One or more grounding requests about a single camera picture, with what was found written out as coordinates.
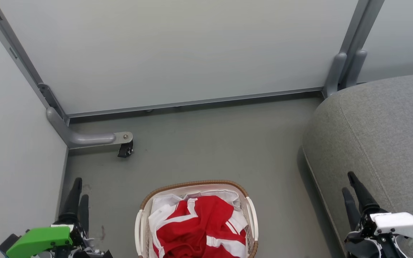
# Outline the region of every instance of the laundry basket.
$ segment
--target laundry basket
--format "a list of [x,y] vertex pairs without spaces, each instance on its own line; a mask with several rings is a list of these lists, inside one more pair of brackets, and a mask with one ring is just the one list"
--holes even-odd
[[254,258],[257,252],[257,238],[259,236],[257,226],[256,209],[253,202],[248,197],[248,193],[239,184],[227,180],[195,181],[188,183],[178,183],[176,185],[165,186],[152,191],[140,206],[135,221],[135,245],[139,258],[149,258],[149,248],[152,248],[152,235],[149,230],[148,217],[151,215],[152,201],[155,197],[174,194],[184,197],[186,194],[199,191],[229,190],[238,194],[240,208],[248,222],[246,230],[246,250],[248,258]]

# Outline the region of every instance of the brown woven rim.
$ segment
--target brown woven rim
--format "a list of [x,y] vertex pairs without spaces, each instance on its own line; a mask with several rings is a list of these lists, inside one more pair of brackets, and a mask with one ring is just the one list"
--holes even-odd
[[[150,194],[148,194],[148,196],[146,196],[146,198],[143,200],[143,202],[141,203],[141,206],[139,206],[139,209],[144,209],[144,207],[146,206],[146,204],[148,203],[148,201],[156,194],[163,192],[163,191],[167,191],[167,190],[171,190],[171,189],[176,189],[176,188],[181,188],[181,187],[185,187],[185,186],[200,186],[200,185],[218,185],[218,184],[222,184],[222,185],[230,185],[230,186],[234,186],[237,189],[239,189],[243,195],[245,197],[248,197],[248,192],[246,192],[246,190],[239,185],[238,183],[235,183],[234,181],[229,181],[229,180],[205,180],[205,181],[194,181],[194,182],[187,182],[187,183],[176,183],[175,185],[170,185],[170,186],[164,186],[158,189],[155,189],[154,191],[152,191]],[[254,245],[253,245],[253,249],[251,250],[250,255],[248,256],[248,258],[254,258],[254,256],[257,253],[257,246],[258,243],[257,241],[254,241]]]

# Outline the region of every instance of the gray floor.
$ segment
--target gray floor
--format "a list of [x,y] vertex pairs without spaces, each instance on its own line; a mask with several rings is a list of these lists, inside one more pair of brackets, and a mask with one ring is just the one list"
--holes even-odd
[[90,194],[90,235],[115,258],[136,257],[133,227],[141,201],[161,186],[233,180],[249,193],[259,220],[258,258],[341,257],[300,152],[319,98],[213,108],[175,108],[72,124],[79,132],[131,131],[134,154],[72,154],[65,192],[76,177]]

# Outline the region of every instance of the black caster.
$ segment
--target black caster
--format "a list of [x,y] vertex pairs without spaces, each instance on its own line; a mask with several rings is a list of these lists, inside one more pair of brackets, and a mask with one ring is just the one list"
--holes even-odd
[[121,144],[118,157],[128,157],[132,154],[132,152],[133,152],[133,141],[129,143]]

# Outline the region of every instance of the gray upholstery fabric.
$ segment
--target gray upholstery fabric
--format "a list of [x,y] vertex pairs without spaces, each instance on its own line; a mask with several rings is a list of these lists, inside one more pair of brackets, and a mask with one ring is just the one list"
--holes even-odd
[[[413,214],[413,75],[332,95],[315,111],[303,148],[340,240],[350,230],[341,194],[348,171],[384,209]],[[413,247],[403,248],[413,257]]]

